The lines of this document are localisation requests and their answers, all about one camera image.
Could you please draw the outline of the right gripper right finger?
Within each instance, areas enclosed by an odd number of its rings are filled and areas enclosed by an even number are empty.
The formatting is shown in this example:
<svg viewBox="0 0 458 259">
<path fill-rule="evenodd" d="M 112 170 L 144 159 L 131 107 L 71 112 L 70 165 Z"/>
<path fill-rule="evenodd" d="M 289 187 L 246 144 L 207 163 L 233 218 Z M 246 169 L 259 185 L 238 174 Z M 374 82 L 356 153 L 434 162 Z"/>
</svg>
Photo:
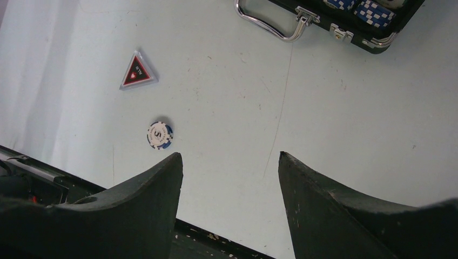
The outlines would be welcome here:
<svg viewBox="0 0 458 259">
<path fill-rule="evenodd" d="M 457 258 L 457 199 L 412 207 L 347 187 L 287 152 L 279 183 L 296 258 Z"/>
</svg>

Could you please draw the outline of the all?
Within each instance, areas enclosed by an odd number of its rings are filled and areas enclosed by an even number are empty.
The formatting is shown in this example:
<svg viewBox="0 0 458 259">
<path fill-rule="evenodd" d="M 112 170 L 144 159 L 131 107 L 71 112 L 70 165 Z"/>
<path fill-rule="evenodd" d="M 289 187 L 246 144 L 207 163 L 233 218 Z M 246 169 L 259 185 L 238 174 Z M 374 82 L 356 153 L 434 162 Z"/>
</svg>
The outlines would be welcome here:
<svg viewBox="0 0 458 259">
<path fill-rule="evenodd" d="M 133 52 L 119 89 L 122 91 L 159 82 L 149 62 L 139 50 Z"/>
</svg>

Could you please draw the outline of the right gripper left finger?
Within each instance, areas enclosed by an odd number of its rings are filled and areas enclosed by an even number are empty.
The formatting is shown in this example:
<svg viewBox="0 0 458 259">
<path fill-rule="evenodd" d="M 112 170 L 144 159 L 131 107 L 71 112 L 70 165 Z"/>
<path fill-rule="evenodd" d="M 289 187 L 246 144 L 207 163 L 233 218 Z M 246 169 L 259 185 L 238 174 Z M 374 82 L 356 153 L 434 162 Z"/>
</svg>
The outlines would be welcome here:
<svg viewBox="0 0 458 259">
<path fill-rule="evenodd" d="M 73 204 L 1 199 L 1 258 L 168 258 L 181 154 Z"/>
</svg>

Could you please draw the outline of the black poker set case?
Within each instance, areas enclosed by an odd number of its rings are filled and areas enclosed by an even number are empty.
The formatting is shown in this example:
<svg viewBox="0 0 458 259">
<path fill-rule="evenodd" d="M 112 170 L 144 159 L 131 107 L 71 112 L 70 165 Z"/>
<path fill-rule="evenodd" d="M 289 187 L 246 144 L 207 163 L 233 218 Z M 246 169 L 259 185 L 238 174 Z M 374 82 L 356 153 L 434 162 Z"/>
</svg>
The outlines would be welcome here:
<svg viewBox="0 0 458 259">
<path fill-rule="evenodd" d="M 386 51 L 401 30 L 418 11 L 423 1 L 373 1 L 393 11 L 396 16 L 386 29 L 375 28 L 353 14 L 361 1 L 273 1 L 273 4 L 296 15 L 292 33 L 285 34 L 274 25 L 242 8 L 241 1 L 234 1 L 239 17 L 251 22 L 284 42 L 299 39 L 305 28 L 314 24 L 341 42 L 353 44 L 372 54 Z"/>
</svg>

